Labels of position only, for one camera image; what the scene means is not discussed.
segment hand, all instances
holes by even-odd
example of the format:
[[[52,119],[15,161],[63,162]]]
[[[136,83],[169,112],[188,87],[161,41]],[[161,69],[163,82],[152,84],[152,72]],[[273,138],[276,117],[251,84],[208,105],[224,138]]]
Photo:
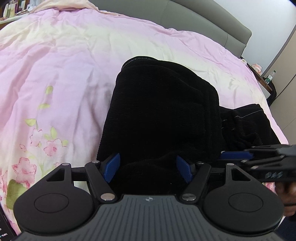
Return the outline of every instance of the hand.
[[[275,183],[276,193],[284,204],[296,203],[296,182],[292,183]],[[293,216],[296,212],[296,205],[285,207],[284,215],[286,217]]]

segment white wall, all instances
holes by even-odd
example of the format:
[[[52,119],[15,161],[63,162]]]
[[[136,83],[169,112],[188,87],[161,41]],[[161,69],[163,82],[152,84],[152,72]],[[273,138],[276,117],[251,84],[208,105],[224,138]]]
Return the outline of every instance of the white wall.
[[[242,57],[249,64],[261,65],[263,72],[294,28],[296,7],[289,0],[215,1],[252,31]]]

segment blue gripper pad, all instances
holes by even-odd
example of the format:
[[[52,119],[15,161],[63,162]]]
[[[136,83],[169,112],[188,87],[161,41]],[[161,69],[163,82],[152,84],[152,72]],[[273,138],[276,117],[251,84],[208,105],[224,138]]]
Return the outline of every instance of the blue gripper pad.
[[[180,156],[176,159],[177,169],[181,176],[184,178],[185,182],[190,183],[193,179],[193,174],[191,173],[190,165],[185,162]]]
[[[220,159],[246,159],[253,158],[253,154],[248,151],[224,151],[220,155]]]
[[[119,166],[120,166],[120,155],[118,153],[106,164],[105,172],[103,174],[103,178],[105,179],[106,182],[108,183],[111,182]]]

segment leaf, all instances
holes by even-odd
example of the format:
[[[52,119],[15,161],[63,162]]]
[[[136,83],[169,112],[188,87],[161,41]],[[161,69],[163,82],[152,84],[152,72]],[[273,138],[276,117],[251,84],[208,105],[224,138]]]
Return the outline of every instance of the leaf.
[[[50,129],[50,134],[52,136],[52,139],[56,139],[57,138],[57,130],[54,127],[52,127]]]
[[[36,124],[36,119],[25,119],[25,123],[28,126],[34,126]]]
[[[47,95],[49,95],[49,94],[52,93],[53,90],[54,90],[54,88],[53,88],[51,85],[50,85],[50,86],[47,86],[45,93],[46,93]]]
[[[62,141],[62,146],[67,146],[67,145],[68,145],[68,143],[69,143],[69,141],[68,141],[68,140],[63,140],[63,141]]]
[[[10,180],[7,187],[6,205],[7,208],[13,209],[13,205],[17,198],[22,195],[27,189],[15,180]]]
[[[50,107],[50,104],[44,103],[44,104],[40,104],[38,106],[38,109],[42,110],[42,109],[46,109],[46,108],[49,108],[49,107]]]
[[[50,138],[50,135],[48,135],[48,134],[44,134],[43,136],[44,136],[44,138],[45,138],[46,140],[48,140],[48,141],[51,139],[51,138]]]

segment folded black garment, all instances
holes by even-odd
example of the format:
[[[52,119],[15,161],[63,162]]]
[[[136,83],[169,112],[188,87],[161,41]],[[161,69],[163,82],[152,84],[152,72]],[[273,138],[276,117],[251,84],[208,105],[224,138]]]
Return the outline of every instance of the folded black garment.
[[[176,156],[215,160],[221,140],[212,85],[177,63],[135,57],[117,76],[97,160],[120,153],[117,193],[173,194],[186,186]]]
[[[220,107],[223,149],[241,151],[252,146],[280,144],[263,109],[250,104],[234,110]]]

